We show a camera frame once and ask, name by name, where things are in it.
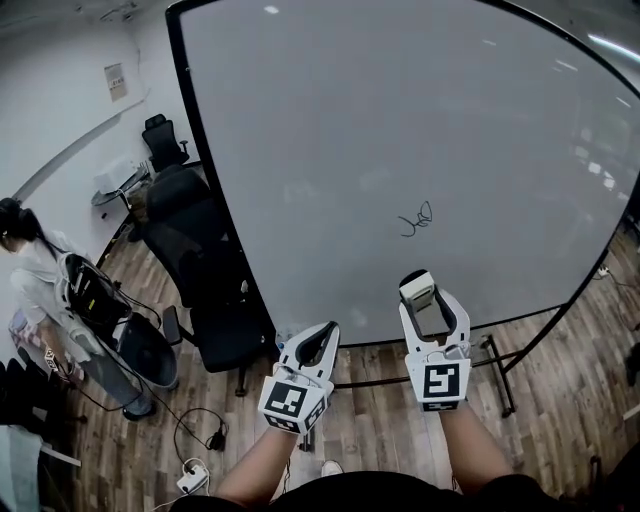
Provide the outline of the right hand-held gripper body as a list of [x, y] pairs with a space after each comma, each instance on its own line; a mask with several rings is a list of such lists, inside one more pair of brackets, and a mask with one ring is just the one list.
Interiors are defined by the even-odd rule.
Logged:
[[416, 399], [424, 412], [456, 410], [466, 400], [471, 371], [470, 344], [446, 345], [405, 357]]

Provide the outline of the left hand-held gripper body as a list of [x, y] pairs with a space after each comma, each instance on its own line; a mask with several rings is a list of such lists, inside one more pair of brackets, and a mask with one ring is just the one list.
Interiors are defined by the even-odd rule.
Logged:
[[279, 357], [272, 375], [264, 380], [258, 411], [273, 428], [309, 434], [329, 406], [332, 371], [286, 366]]

